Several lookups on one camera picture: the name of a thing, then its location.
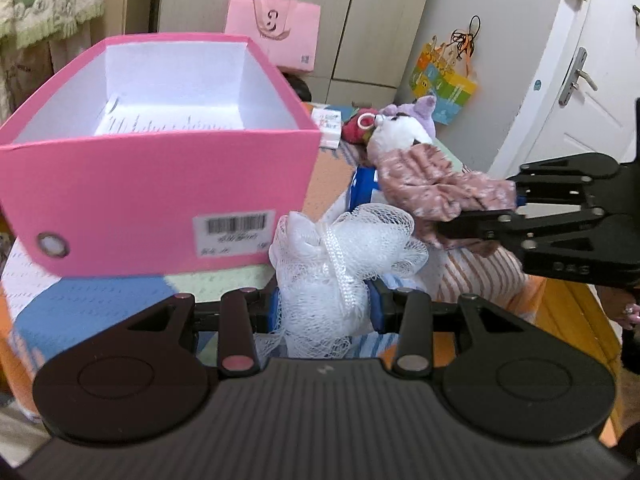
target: white mesh loofah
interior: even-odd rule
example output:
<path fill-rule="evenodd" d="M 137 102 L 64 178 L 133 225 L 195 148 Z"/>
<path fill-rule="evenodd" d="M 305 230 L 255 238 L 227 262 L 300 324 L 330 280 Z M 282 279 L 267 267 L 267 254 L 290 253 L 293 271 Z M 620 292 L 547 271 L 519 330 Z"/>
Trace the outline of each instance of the white mesh loofah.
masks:
<path fill-rule="evenodd" d="M 412 276 L 427 247 L 411 238 L 414 220 L 401 209 L 364 204 L 331 225 L 292 212 L 278 221 L 269 256 L 280 287 L 279 322 L 270 344 L 285 339 L 289 357 L 341 358 L 350 336 L 368 322 L 363 280 L 392 272 Z"/>

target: white plush toy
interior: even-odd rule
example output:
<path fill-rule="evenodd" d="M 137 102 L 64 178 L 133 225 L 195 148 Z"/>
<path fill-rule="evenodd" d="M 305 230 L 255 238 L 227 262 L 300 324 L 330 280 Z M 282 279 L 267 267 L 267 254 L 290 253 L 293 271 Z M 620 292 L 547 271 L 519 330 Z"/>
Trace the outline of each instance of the white plush toy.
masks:
<path fill-rule="evenodd" d="M 408 150 L 417 143 L 433 144 L 420 121 L 406 114 L 393 117 L 376 115 L 374 128 L 367 143 L 367 158 L 374 166 L 378 165 L 378 159 L 383 153 L 391 150 Z"/>

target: open box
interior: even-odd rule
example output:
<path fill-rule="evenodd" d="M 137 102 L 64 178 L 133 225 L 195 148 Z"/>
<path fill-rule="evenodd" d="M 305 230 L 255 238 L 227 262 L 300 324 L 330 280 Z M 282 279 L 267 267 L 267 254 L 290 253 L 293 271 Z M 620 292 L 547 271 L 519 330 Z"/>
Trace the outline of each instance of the open box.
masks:
<path fill-rule="evenodd" d="M 0 205 L 60 276 L 265 263 L 320 137 L 248 38 L 107 38 L 0 128 Z"/>

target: door frame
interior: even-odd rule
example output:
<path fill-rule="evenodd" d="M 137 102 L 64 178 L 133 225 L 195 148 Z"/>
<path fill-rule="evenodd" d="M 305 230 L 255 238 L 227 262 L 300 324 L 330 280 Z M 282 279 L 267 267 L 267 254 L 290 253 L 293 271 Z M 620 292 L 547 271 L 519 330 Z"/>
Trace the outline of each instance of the door frame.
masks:
<path fill-rule="evenodd" d="M 518 173 L 558 103 L 562 85 L 578 49 L 591 0 L 561 0 L 545 51 L 522 106 L 502 147 L 489 168 L 489 175 L 505 178 Z M 536 89 L 540 81 L 543 91 Z"/>

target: round black disc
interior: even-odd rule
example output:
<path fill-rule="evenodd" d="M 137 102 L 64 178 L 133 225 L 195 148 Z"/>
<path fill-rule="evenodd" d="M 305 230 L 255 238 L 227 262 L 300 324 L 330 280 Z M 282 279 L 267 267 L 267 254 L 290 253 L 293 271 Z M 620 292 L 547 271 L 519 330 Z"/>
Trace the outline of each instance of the round black disc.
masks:
<path fill-rule="evenodd" d="M 209 386 L 204 366 L 161 334 L 118 333 L 48 361 L 33 397 L 56 436 L 88 444 L 125 444 L 157 436 L 189 418 Z"/>
<path fill-rule="evenodd" d="M 616 393 L 604 366 L 536 332 L 483 339 L 446 368 L 442 386 L 453 409 L 476 428 L 536 444 L 597 430 Z"/>

